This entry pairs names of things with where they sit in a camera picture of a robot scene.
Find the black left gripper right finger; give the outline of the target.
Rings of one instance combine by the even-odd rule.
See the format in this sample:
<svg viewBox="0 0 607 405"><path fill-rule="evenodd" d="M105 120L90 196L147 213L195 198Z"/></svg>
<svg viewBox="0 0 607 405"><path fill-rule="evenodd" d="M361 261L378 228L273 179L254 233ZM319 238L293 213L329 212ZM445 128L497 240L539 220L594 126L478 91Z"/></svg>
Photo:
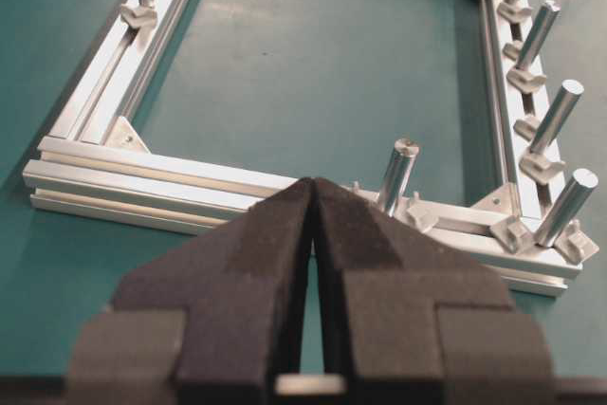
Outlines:
<svg viewBox="0 0 607 405"><path fill-rule="evenodd" d="M549 404L541 328L501 277L335 183L315 186L325 364L352 404Z"/></svg>

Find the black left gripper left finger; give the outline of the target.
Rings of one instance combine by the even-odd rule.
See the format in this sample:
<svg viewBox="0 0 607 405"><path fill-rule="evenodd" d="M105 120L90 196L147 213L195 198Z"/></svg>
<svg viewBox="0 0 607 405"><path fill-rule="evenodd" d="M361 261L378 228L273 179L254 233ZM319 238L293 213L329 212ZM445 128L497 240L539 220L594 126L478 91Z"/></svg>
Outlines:
<svg viewBox="0 0 607 405"><path fill-rule="evenodd" d="M72 404L265 404L299 367L314 183L125 274L87 322Z"/></svg>

